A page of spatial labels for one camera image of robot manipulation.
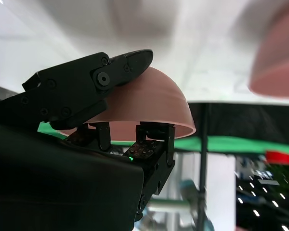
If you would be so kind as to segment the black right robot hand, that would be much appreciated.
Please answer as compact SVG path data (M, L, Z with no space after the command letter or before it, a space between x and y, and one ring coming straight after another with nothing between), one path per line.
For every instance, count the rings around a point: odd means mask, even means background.
M141 122L112 154L110 125L86 122L135 83L152 50L99 52L36 72L0 100L0 231L131 231L174 165L174 124Z

